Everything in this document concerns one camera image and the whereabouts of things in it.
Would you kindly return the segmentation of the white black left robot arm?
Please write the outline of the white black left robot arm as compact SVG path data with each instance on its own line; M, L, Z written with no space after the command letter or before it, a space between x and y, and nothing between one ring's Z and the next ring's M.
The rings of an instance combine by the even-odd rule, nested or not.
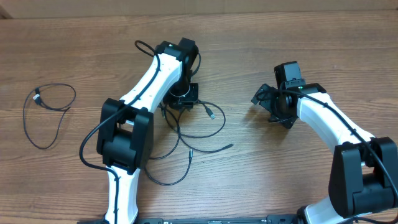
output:
M137 85L119 100L108 98L101 109L96 150L109 176L109 206L102 223L134 223L139 174L154 146L154 112L160 103L174 110L198 101L192 65L199 54L195 41L163 41Z

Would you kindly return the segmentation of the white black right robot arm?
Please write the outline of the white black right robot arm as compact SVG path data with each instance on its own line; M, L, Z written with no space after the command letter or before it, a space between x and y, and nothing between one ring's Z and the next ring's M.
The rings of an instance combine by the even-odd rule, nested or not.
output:
M295 215L269 215L268 223L372 223L368 214L397 207L396 143L361 129L321 85L264 84L251 101L270 112L271 123L307 123L333 154L328 196Z

